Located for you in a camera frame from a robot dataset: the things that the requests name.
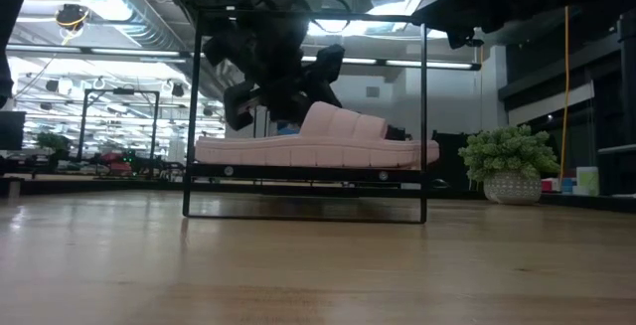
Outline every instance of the green plant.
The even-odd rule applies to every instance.
[[[39,147],[50,148],[54,152],[67,151],[71,145],[67,138],[53,132],[40,132],[36,140]]]
[[[540,172],[558,171],[557,157],[546,146],[548,138],[543,131],[533,135],[530,126],[483,131],[468,137],[468,146],[459,150],[459,156],[469,167],[471,180],[484,181],[500,171],[518,171],[535,178]]]

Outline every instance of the ventilation pipe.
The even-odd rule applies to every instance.
[[[121,33],[135,41],[142,49],[162,50],[162,51],[184,51],[186,45],[181,41],[174,31],[168,27],[166,22],[152,8],[147,0],[93,0],[93,3],[106,3],[116,6],[104,8],[107,14],[117,14],[117,17],[129,17],[125,22],[129,26],[116,27]],[[193,63],[188,60],[187,63],[178,65],[177,68],[186,77],[192,73]],[[201,73],[201,83],[199,91],[204,97],[220,99],[223,88],[215,76],[208,73]]]

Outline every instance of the computer monitor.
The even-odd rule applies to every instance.
[[[24,111],[0,111],[0,150],[22,150]]]

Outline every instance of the ceiling duct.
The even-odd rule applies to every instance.
[[[131,17],[125,21],[128,25],[122,24],[122,26],[117,26],[116,28],[139,44],[141,48],[161,51],[183,51],[188,49],[147,0],[121,0],[121,2],[131,11]],[[175,67],[186,77],[191,75],[193,69],[191,60]],[[214,87],[214,85],[219,85],[219,83],[212,81],[211,78],[208,78],[208,80],[201,82],[199,92],[205,97],[220,98],[221,92]]]

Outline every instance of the wood grain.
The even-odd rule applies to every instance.
[[[275,203],[196,196],[217,211]],[[0,324],[636,323],[633,216],[431,201],[426,226],[394,226],[180,207],[172,192],[1,204]]]

